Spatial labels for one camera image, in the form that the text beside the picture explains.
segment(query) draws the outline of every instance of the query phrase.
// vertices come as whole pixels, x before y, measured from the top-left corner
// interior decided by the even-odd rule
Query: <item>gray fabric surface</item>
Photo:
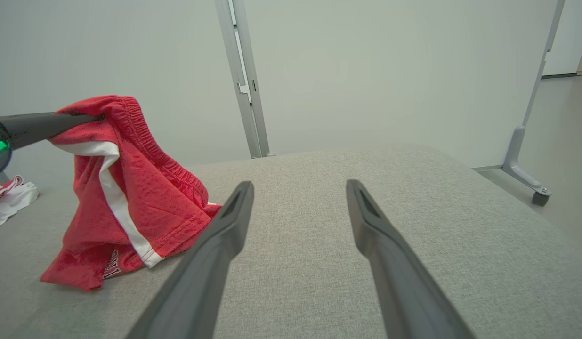
[[[582,256],[530,208],[443,154],[398,145],[191,170],[212,202],[242,180],[255,185],[216,338],[384,337],[369,264],[351,234],[348,178],[364,183],[478,337],[582,338]],[[178,263],[91,293],[40,283],[76,205],[69,187],[46,189],[0,226],[0,338],[123,337]]]

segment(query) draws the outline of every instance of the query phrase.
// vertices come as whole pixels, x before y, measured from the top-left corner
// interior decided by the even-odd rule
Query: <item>metal leg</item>
[[[549,189],[544,187],[538,180],[527,174],[521,166],[519,165],[519,150],[521,150],[521,144],[523,143],[523,136],[525,135],[525,126],[518,126],[513,132],[513,138],[511,138],[511,143],[509,144],[509,150],[507,156],[504,158],[504,164],[502,165],[502,171],[508,173],[508,175],[513,178],[523,182],[528,187],[536,191],[534,193],[534,198],[532,202],[544,206],[549,197],[553,194]]]
[[[234,33],[231,8],[228,0],[215,0],[215,3],[218,19],[220,20],[222,37],[224,37],[224,47],[226,49],[226,55],[228,56],[230,73],[233,76],[235,95],[237,96],[237,103],[239,103],[241,121],[243,122],[245,137],[247,138],[247,144],[250,149],[250,157],[255,159],[262,157],[263,154],[259,147],[259,137],[255,129],[251,103],[247,93],[243,90],[247,83],[244,79],[243,66],[241,65],[241,58],[237,47],[237,38]]]
[[[551,22],[551,28],[549,32],[549,37],[547,38],[547,44],[544,48],[542,54],[542,60],[540,62],[540,67],[538,68],[538,76],[534,82],[534,88],[532,89],[532,96],[530,96],[530,102],[525,110],[525,118],[523,119],[523,125],[517,126],[513,132],[513,138],[511,138],[511,143],[509,144],[509,150],[507,156],[504,158],[504,164],[502,164],[502,171],[508,173],[513,178],[523,182],[528,187],[536,191],[532,202],[534,204],[544,206],[549,197],[553,194],[549,189],[542,186],[542,184],[534,179],[534,177],[527,174],[521,166],[519,165],[519,150],[521,150],[521,144],[523,143],[523,135],[525,135],[525,125],[530,118],[530,113],[532,113],[532,107],[534,106],[534,99],[536,98],[536,92],[538,92],[538,85],[540,84],[540,79],[542,77],[542,71],[544,70],[544,65],[546,64],[547,52],[551,51],[553,46],[553,41],[555,34],[557,32],[558,22],[563,11],[565,0],[558,0],[557,6],[555,8],[555,13],[553,16],[553,22]]]
[[[232,3],[234,7],[234,15],[237,20],[239,43],[241,45],[244,66],[247,72],[247,81],[251,93],[251,105],[253,108],[255,130],[259,140],[259,150],[263,157],[274,156],[275,154],[270,152],[270,146],[268,146],[266,123],[264,122],[261,96],[259,96],[259,84],[257,82],[253,50],[251,48],[250,28],[247,22],[247,15],[245,14],[245,3],[244,0],[232,0]]]

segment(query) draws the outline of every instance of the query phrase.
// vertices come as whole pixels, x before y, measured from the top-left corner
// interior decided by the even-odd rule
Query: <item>baseboard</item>
[[[475,167],[475,168],[471,168],[471,169],[474,170],[475,172],[483,172],[483,171],[497,170],[498,168],[502,168],[502,165]]]
[[[540,79],[544,80],[544,79],[553,79],[553,78],[567,78],[567,77],[575,77],[576,75],[580,75],[580,73],[543,75]]]

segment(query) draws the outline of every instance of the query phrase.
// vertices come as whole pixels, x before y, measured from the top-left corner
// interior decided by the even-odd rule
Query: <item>red and white fabric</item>
[[[24,182],[24,179],[21,176],[15,176],[13,180],[10,180],[5,183],[0,183],[0,197],[11,191],[14,187],[21,185]]]
[[[50,141],[75,154],[80,205],[41,277],[83,290],[187,250],[216,215],[201,181],[157,145],[138,102],[105,96],[57,112],[100,115]]]

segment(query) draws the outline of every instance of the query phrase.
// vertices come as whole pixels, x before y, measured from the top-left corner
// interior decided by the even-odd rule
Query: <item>white wall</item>
[[[543,75],[575,73],[582,56],[582,0],[565,0]]]
[[[213,1],[0,1],[0,115],[108,94],[136,97],[183,165],[250,158]],[[69,185],[73,156],[44,141],[6,173]]]
[[[245,0],[270,150],[392,142],[500,165],[557,0]]]

